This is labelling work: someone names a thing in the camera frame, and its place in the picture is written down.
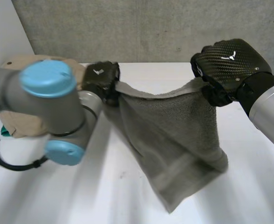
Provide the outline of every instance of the white surface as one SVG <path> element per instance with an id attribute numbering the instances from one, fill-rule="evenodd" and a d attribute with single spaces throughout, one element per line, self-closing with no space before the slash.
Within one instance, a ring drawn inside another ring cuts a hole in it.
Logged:
<path id="1" fill-rule="evenodd" d="M 188 63 L 121 64 L 121 80 L 151 93 L 193 78 Z M 229 170 L 168 214 L 118 132 L 100 117 L 81 164 L 16 173 L 0 167 L 0 224 L 274 224 L 274 145 L 238 103 L 218 108 Z M 1 137 L 8 162 L 42 155 L 43 138 Z"/>
<path id="2" fill-rule="evenodd" d="M 0 65 L 15 54 L 34 54 L 11 0 L 0 0 Z"/>

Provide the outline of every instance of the beige cloth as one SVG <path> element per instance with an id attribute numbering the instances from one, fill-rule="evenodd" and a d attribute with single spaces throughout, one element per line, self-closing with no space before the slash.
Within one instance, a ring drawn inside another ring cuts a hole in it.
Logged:
<path id="1" fill-rule="evenodd" d="M 78 64 L 73 59 L 46 55 L 17 55 L 9 58 L 2 65 L 2 68 L 22 70 L 31 63 L 45 59 L 59 60 L 68 64 L 72 68 L 73 75 L 77 80 L 77 89 L 81 90 L 81 83 L 84 77 L 85 67 Z M 4 127 L 8 130 L 9 134 L 14 138 L 38 136 L 47 132 L 47 128 L 43 121 L 36 116 L 2 111 L 0 112 L 0 120 L 2 121 Z"/>

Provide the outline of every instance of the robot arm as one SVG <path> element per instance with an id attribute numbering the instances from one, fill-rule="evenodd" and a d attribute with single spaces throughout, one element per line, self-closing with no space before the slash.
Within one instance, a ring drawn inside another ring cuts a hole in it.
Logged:
<path id="1" fill-rule="evenodd" d="M 267 62 L 241 39 L 204 47 L 191 59 L 196 77 L 213 106 L 239 101 L 251 122 L 274 143 L 274 76 Z"/>
<path id="2" fill-rule="evenodd" d="M 22 71 L 0 68 L 0 111 L 36 115 L 50 133 L 46 158 L 62 165 L 78 164 L 101 111 L 102 99 L 76 90 L 68 65 L 45 60 Z"/>

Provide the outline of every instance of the gray wall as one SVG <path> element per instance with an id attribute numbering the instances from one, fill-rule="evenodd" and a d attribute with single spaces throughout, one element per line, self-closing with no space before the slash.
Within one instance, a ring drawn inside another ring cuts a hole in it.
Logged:
<path id="1" fill-rule="evenodd" d="M 13 0 L 36 54 L 79 62 L 188 62 L 243 38 L 274 70 L 274 0 Z"/>

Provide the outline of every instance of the towel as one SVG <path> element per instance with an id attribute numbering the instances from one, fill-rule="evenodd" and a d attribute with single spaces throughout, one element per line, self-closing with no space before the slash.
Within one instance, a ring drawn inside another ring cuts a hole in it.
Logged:
<path id="1" fill-rule="evenodd" d="M 16 55 L 9 58 L 2 65 L 2 68 L 22 70 L 28 65 L 40 60 L 59 60 L 68 64 L 72 68 L 72 73 L 77 80 L 77 89 L 81 90 L 85 67 L 78 64 L 73 59 L 47 55 Z M 14 138 L 25 136 L 38 136 L 48 132 L 44 122 L 37 116 L 15 113 L 10 111 L 0 112 L 0 120 L 9 134 Z"/>
<path id="2" fill-rule="evenodd" d="M 180 89 L 153 95 L 116 84 L 119 107 L 105 107 L 168 212 L 228 167 L 219 146 L 216 108 L 195 78 Z"/>

